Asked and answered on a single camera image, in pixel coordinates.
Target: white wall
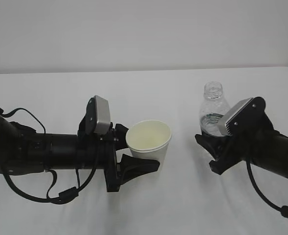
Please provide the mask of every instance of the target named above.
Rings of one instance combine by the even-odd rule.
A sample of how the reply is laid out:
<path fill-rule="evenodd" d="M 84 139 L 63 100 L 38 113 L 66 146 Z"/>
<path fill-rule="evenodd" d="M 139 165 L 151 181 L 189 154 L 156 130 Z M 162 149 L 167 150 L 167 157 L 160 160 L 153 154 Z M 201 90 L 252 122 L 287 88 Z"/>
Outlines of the white wall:
<path fill-rule="evenodd" d="M 288 66 L 288 0 L 0 0 L 0 73 Z"/>

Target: water bottle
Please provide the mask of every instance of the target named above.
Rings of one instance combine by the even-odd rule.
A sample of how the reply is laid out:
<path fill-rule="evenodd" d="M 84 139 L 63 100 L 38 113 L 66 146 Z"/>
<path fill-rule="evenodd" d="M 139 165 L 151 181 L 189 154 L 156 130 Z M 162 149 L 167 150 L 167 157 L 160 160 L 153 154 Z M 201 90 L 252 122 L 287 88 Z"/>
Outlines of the water bottle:
<path fill-rule="evenodd" d="M 200 107 L 199 118 L 201 130 L 211 136 L 223 136 L 217 126 L 220 118 L 229 110 L 230 106 L 223 95 L 220 82 L 208 82 L 204 86 L 204 101 Z"/>

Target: bottle neck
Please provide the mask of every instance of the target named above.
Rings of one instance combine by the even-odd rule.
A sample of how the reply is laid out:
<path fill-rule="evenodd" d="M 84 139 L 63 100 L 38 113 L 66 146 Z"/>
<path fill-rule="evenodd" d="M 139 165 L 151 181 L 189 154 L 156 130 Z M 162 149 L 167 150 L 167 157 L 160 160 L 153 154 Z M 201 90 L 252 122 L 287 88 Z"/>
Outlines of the bottle neck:
<path fill-rule="evenodd" d="M 208 82 L 204 86 L 203 97 L 207 100 L 220 100 L 223 98 L 223 88 L 220 82 Z"/>

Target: black cable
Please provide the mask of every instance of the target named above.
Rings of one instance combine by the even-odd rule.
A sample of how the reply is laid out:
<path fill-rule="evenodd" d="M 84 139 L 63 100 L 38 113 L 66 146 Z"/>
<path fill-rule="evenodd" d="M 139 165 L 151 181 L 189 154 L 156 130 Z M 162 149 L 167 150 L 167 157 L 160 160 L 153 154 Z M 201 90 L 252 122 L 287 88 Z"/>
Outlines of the black cable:
<path fill-rule="evenodd" d="M 47 171 L 50 172 L 52 174 L 52 177 L 53 177 L 52 183 L 51 183 L 51 185 L 50 185 L 50 187 L 49 187 L 49 189 L 47 190 L 47 193 L 46 193 L 46 198 L 47 199 L 51 199 L 48 194 L 49 194 L 49 191 L 51 190 L 51 188 L 54 187 L 56 182 L 57 182 L 57 172 L 54 171 L 54 170 L 50 170 L 50 169 L 47 170 Z"/>
<path fill-rule="evenodd" d="M 80 187 L 80 174 L 79 169 L 75 169 L 76 179 L 77 179 L 77 187 Z"/>
<path fill-rule="evenodd" d="M 13 116 L 17 111 L 19 110 L 24 110 L 26 111 L 28 114 L 30 114 L 43 128 L 44 130 L 44 134 L 46 134 L 46 128 L 44 127 L 44 125 L 30 112 L 28 111 L 27 109 L 25 108 L 17 108 L 17 109 L 14 109 L 12 110 L 11 112 L 7 113 L 7 114 L 0 114 L 3 118 L 9 118 L 11 116 Z"/>
<path fill-rule="evenodd" d="M 247 154 L 247 158 L 246 158 L 246 165 L 247 165 L 247 171 L 248 171 L 248 175 L 250 178 L 250 181 L 252 183 L 253 188 L 256 190 L 257 194 L 262 198 L 262 200 L 264 200 L 265 203 L 267 203 L 270 207 L 272 207 L 273 209 L 277 210 L 277 211 L 281 211 L 281 208 L 277 205 L 275 205 L 274 203 L 272 203 L 269 199 L 266 198 L 266 196 L 264 196 L 264 194 L 260 191 L 260 189 L 257 186 L 257 183 L 255 181 L 255 178 L 253 177 L 252 174 L 252 170 L 251 170 L 251 166 L 250 166 L 250 155 Z"/>
<path fill-rule="evenodd" d="M 44 125 L 30 112 L 28 111 L 27 109 L 25 108 L 17 108 L 7 114 L 3 114 L 1 115 L 2 117 L 4 118 L 9 118 L 11 116 L 13 116 L 18 110 L 24 110 L 26 111 L 27 113 L 29 113 L 43 128 L 44 130 L 44 134 L 46 134 L 46 129 L 44 127 Z M 51 188 L 56 184 L 57 182 L 57 173 L 54 171 L 54 170 L 47 170 L 49 171 L 50 173 L 52 173 L 53 175 L 53 182 L 51 184 L 51 186 L 49 187 L 47 193 L 46 193 L 46 198 L 40 198 L 40 197 L 34 197 L 32 195 L 29 195 L 25 192 L 23 192 L 22 190 L 20 190 L 12 181 L 9 173 L 8 173 L 8 170 L 7 168 L 0 163 L 0 168 L 1 168 L 1 171 L 2 171 L 2 174 L 5 178 L 5 181 L 7 182 L 7 184 L 9 185 L 9 187 L 16 193 L 18 194 L 19 196 L 25 198 L 25 199 L 28 199 L 30 201 L 33 201 L 33 202 L 40 202 L 40 203 L 53 203 L 53 204 L 58 204 L 58 205 L 62 205 L 62 204 L 66 204 L 68 202 L 71 202 L 73 199 L 75 199 L 77 196 L 78 196 L 78 193 L 80 191 L 82 191 L 88 184 L 89 182 L 91 181 L 91 179 L 93 178 L 94 174 L 95 174 L 95 171 L 96 171 L 96 168 L 97 168 L 97 165 L 98 165 L 98 160 L 99 160 L 99 143 L 97 143 L 97 151 L 96 151 L 96 158 L 95 158 L 95 161 L 94 161 L 94 165 L 93 165 L 93 169 L 92 171 L 90 172 L 88 178 L 85 180 L 85 182 L 80 186 L 80 178 L 79 178 L 79 174 L 78 174 L 78 170 L 76 171 L 77 172 L 77 181 L 78 181 L 78 188 L 71 188 L 71 189 L 75 189 L 75 190 L 72 190 L 71 191 L 71 195 L 68 196 L 66 199 L 61 199 L 60 196 L 59 197 L 54 197 L 54 198 L 50 198 L 49 197 L 49 191 L 51 190 Z"/>

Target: cup rim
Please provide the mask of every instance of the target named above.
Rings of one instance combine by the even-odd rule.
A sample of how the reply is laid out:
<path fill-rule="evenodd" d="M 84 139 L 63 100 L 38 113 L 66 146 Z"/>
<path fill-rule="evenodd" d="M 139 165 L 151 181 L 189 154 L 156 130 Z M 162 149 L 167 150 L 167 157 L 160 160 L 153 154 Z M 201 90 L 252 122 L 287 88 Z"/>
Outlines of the cup rim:
<path fill-rule="evenodd" d="M 157 122 L 161 122 L 162 124 L 165 124 L 165 125 L 169 128 L 169 130 L 170 130 L 170 136 L 169 136 L 169 138 L 168 138 L 163 144 L 158 145 L 158 146 L 156 146 L 156 147 L 154 147 L 154 148 L 146 148 L 146 149 L 140 149 L 140 148 L 139 148 L 139 149 L 136 149 L 136 148 L 130 147 L 129 144 L 128 144 L 128 133 L 129 133 L 129 130 L 131 130 L 133 127 L 135 127 L 136 125 L 138 125 L 138 124 L 140 124 L 140 123 L 142 123 L 142 122 L 148 122 L 148 121 L 157 121 Z M 149 119 L 149 120 L 140 121 L 140 122 L 136 123 L 134 126 L 132 126 L 129 130 L 127 131 L 126 136 L 125 136 L 126 144 L 127 144 L 127 146 L 129 147 L 129 149 L 131 149 L 131 150 L 133 150 L 133 151 L 135 151 L 135 152 L 140 152 L 140 153 L 152 152 L 152 151 L 155 151 L 155 150 L 159 150 L 159 149 L 163 148 L 164 146 L 166 146 L 166 145 L 170 142 L 170 140 L 171 140 L 171 138 L 172 138 L 172 130 L 171 130 L 171 128 L 169 127 L 169 125 L 166 124 L 165 122 L 160 121 L 160 120 L 157 120 L 157 119 Z"/>

